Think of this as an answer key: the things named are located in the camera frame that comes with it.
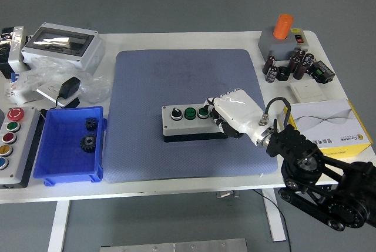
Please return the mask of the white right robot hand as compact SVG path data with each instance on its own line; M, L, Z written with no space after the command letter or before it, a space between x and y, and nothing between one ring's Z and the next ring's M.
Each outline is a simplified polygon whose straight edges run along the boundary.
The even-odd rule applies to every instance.
M267 115L242 89L207 98L204 108L210 111L216 126L227 136L238 138L246 134L256 146L261 146L271 132Z

